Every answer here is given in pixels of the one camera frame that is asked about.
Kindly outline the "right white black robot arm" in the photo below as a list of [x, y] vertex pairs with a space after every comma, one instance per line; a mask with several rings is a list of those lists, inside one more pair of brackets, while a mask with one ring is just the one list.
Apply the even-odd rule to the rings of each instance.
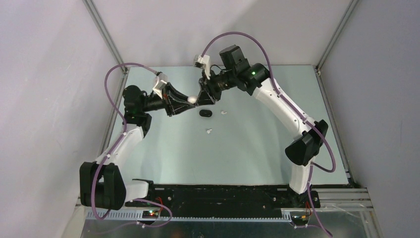
[[279, 86], [268, 66], [261, 63], [250, 65], [237, 45], [219, 53], [224, 68], [216, 74], [211, 69], [210, 57], [196, 55], [194, 66], [202, 69], [201, 92], [195, 104], [215, 104], [224, 90], [238, 88], [262, 102], [283, 123], [292, 135], [293, 142], [286, 147], [285, 154], [292, 163], [288, 201], [294, 207], [303, 206], [311, 177], [311, 164], [321, 146], [326, 145], [328, 124], [308, 116]]

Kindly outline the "black earbud charging case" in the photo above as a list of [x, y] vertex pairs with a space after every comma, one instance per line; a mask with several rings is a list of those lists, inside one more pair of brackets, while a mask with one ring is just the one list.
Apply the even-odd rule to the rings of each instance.
[[199, 115], [201, 117], [210, 118], [210, 117], [212, 117], [213, 113], [212, 113], [211, 110], [200, 110]]

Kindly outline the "white earbud charging case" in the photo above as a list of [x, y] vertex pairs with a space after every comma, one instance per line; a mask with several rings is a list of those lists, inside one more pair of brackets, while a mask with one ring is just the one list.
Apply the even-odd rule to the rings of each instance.
[[195, 103], [197, 102], [197, 100], [198, 100], [198, 97], [197, 97], [197, 96], [189, 96], [189, 97], [187, 98], [187, 101], [188, 101], [189, 103], [191, 103], [191, 104], [195, 104]]

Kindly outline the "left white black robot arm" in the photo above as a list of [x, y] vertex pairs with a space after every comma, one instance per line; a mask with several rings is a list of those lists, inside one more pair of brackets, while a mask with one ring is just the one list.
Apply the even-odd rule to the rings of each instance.
[[84, 162], [79, 170], [80, 200], [87, 207], [119, 210], [135, 199], [144, 206], [152, 206], [157, 199], [156, 192], [146, 180], [124, 179], [121, 174], [124, 164], [149, 132], [150, 111], [165, 110], [174, 116], [194, 108], [198, 101], [197, 96], [186, 96], [169, 82], [158, 83], [149, 95], [130, 85], [122, 96], [124, 113], [120, 134], [102, 155], [94, 162]]

